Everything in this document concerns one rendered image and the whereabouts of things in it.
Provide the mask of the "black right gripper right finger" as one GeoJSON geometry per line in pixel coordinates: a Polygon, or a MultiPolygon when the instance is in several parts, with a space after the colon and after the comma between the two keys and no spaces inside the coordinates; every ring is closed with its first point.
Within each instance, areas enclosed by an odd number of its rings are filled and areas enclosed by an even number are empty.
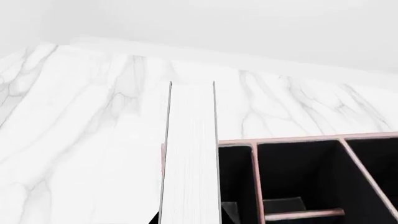
{"type": "Polygon", "coordinates": [[[239,212],[236,202],[221,203],[222,224],[239,224],[239,212]]]}

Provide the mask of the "white book with grey cover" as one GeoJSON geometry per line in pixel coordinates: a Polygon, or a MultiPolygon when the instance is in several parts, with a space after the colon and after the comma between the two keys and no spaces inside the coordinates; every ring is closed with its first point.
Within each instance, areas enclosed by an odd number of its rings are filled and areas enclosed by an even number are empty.
{"type": "Polygon", "coordinates": [[[215,83],[170,84],[159,224],[221,224],[215,83]]]}

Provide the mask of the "pink caddy with black compartments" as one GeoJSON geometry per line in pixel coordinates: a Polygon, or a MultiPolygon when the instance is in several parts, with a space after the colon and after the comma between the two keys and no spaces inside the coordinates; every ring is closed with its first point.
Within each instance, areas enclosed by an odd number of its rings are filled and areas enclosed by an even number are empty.
{"type": "Polygon", "coordinates": [[[239,224],[398,224],[398,132],[218,141],[239,224]]]}

